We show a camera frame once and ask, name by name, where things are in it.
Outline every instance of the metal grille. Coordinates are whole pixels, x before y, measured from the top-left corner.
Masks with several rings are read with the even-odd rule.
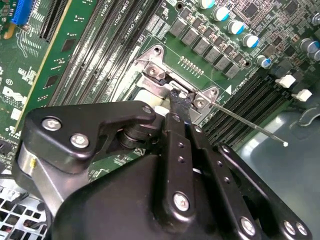
[[[42,240],[47,232],[46,224],[31,226],[46,221],[45,211],[37,209],[43,203],[33,197],[12,203],[25,191],[10,179],[0,180],[0,191],[0,240]]]

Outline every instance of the blue connector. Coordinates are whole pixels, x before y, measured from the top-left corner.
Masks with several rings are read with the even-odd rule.
[[[18,0],[14,16],[11,20],[15,25],[24,25],[28,22],[32,10],[33,0]]]

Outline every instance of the motherboard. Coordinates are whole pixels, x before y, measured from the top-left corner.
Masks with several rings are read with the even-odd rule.
[[[320,71],[317,0],[0,0],[0,159],[9,168],[26,113],[49,106],[192,99],[211,144],[254,134],[305,102]],[[91,166],[90,177],[141,156]]]

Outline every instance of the black memory slot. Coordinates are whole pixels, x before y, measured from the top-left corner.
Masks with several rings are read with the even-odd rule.
[[[82,94],[80,95],[79,100],[76,102],[76,104],[83,104],[85,102],[91,89],[96,83],[95,82],[95,79],[97,79],[96,76],[100,75],[101,71],[104,69],[105,65],[110,60],[111,56],[117,51],[120,45],[123,44],[125,35],[127,34],[131,24],[133,23],[134,19],[136,18],[139,10],[141,9],[144,3],[145,3],[145,0],[139,0],[137,3],[131,6],[131,9],[129,10],[129,15],[125,16],[124,21],[121,23],[121,25],[119,25],[119,27],[111,36],[112,42],[106,48],[105,54],[96,72],[92,74],[89,78],[89,81],[86,82],[84,86],[82,86],[83,91],[82,91]]]
[[[116,16],[119,14],[119,11],[121,10],[123,4],[126,2],[126,0],[122,1],[114,1],[111,8],[110,12],[105,15],[103,18],[102,24],[100,24],[100,28],[98,30],[97,35],[95,36],[94,41],[92,41],[91,47],[86,51],[85,57],[83,58],[84,61],[80,65],[80,67],[77,68],[76,74],[71,80],[71,84],[68,88],[68,91],[64,94],[63,100],[62,100],[62,105],[68,105],[70,104],[72,98],[75,96],[74,93],[77,92],[77,90],[80,87],[80,82],[82,81],[85,72],[88,69],[88,66],[90,65],[91,61],[95,57],[97,51],[100,49],[101,44],[103,40],[106,38],[107,33],[109,32],[109,29],[114,22]]]
[[[50,100],[49,106],[56,106],[57,105],[57,100],[58,97],[60,96],[60,94],[62,93],[62,90],[64,90],[64,88],[66,87],[67,83],[67,79],[69,78],[69,74],[75,64],[75,61],[77,60],[77,58],[79,57],[79,54],[81,52],[81,49],[85,46],[86,40],[89,36],[90,31],[92,30],[93,25],[95,24],[98,14],[101,11],[103,5],[105,3],[105,0],[98,0],[92,15],[89,19],[89,22],[87,23],[87,25],[85,26],[85,29],[83,31],[83,34],[81,35],[81,38],[68,62],[68,65],[66,66],[64,73],[61,77],[61,80],[59,81],[58,86],[56,87],[54,94]]]
[[[68,0],[52,0],[48,14],[42,24],[40,38],[50,43]]]
[[[154,14],[156,13],[157,9],[160,7],[162,2],[163,2],[162,0],[151,1],[151,6],[149,7],[148,10],[145,11],[143,18],[140,21],[139,27],[135,29],[134,33],[131,35],[131,38],[129,39],[128,44],[126,45],[122,53],[118,55],[117,60],[112,65],[112,68],[110,69],[109,74],[103,79],[102,86],[100,87],[99,92],[97,93],[97,95],[93,100],[94,103],[97,103],[101,100],[104,93],[108,89],[109,81],[118,73],[118,71],[121,69],[124,63],[128,61],[128,58],[129,58],[128,53],[133,49],[135,44],[137,44],[138,39],[145,31],[146,27],[150,23],[151,18],[154,16]]]
[[[225,105],[235,114],[257,125],[266,120],[284,103],[292,98],[286,90],[278,87],[264,69],[259,70]],[[226,143],[233,147],[253,130],[246,124],[217,111],[203,126],[210,144]]]

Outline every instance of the black mechanical arm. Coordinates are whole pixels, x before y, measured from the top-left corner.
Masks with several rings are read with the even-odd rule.
[[[227,145],[190,123],[189,99],[164,117],[141,101],[40,108],[25,118],[12,168],[54,216],[52,240],[311,240],[308,227]],[[145,155],[93,181],[88,167]]]

